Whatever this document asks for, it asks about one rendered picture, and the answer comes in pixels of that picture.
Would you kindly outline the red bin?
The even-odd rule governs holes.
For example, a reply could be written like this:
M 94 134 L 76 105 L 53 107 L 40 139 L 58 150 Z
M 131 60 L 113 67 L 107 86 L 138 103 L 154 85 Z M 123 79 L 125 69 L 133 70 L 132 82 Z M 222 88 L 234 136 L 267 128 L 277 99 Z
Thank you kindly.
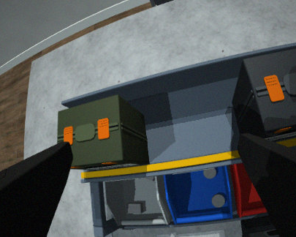
M 243 163 L 230 165 L 229 167 L 232 176 L 238 216 L 244 217 L 267 212 L 251 182 L 251 179 L 248 177 Z

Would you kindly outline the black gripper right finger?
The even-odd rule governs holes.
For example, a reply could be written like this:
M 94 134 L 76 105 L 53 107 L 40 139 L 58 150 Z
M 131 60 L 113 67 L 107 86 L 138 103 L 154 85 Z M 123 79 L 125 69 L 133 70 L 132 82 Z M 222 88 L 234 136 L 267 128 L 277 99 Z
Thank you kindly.
M 279 237 L 296 237 L 296 149 L 243 133 L 238 153 Z

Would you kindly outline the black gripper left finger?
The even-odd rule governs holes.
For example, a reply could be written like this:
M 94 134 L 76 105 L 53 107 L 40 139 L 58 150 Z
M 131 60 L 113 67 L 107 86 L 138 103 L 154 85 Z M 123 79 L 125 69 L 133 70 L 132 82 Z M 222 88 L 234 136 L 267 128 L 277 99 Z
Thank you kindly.
M 0 171 L 0 237 L 47 237 L 72 160 L 60 142 Z

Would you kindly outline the blue open bin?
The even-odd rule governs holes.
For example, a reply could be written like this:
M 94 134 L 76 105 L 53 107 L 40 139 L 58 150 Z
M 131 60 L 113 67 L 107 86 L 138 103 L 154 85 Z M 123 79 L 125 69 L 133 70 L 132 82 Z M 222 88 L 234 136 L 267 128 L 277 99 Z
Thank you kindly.
M 166 200 L 175 225 L 233 218 L 227 166 L 215 169 L 214 178 L 206 178 L 203 170 L 164 175 Z M 220 208 L 212 204 L 215 194 L 224 196 L 225 204 Z

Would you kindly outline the olive green tool case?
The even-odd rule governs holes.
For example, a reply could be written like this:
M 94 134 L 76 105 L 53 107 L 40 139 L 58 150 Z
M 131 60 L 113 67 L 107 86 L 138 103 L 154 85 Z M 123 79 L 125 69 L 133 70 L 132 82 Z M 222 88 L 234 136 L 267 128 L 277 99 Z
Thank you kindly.
M 58 112 L 57 143 L 70 143 L 71 169 L 149 164 L 144 115 L 118 94 Z

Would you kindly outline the grey open bin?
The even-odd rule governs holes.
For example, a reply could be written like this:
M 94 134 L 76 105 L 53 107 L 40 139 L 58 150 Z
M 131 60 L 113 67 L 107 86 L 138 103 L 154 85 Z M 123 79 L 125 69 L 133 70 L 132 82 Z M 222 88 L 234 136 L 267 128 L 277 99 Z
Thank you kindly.
M 172 221 L 163 176 L 155 176 L 155 181 L 146 178 L 104 181 L 104 191 L 105 204 L 118 226 L 168 225 Z M 143 213 L 128 214 L 127 203 L 143 203 Z

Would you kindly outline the yellow flat bar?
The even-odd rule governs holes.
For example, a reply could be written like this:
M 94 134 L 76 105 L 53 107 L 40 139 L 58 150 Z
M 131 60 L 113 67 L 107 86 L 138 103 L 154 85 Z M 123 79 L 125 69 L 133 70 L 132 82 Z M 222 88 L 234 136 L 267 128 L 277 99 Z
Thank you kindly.
M 283 140 L 277 142 L 283 146 L 292 147 L 296 146 L 296 138 Z M 172 162 L 163 162 L 158 164 L 152 165 L 142 165 L 130 168 L 119 168 L 119 169 L 112 169 L 112 170 L 99 170 L 99 171 L 91 171 L 91 172 L 84 172 L 81 173 L 81 178 L 95 178 L 95 177 L 103 177 L 103 176 L 117 176 L 117 175 L 125 175 L 125 174 L 132 174 L 132 173 L 144 173 L 156 170 L 166 170 L 172 168 L 182 168 L 192 165 L 201 165 L 210 162 L 218 162 L 227 159 L 234 159 L 239 158 L 240 155 L 237 151 L 230 151 L 221 154 L 214 154 L 204 157 L 196 157 L 191 159 L 182 159 L 178 161 Z

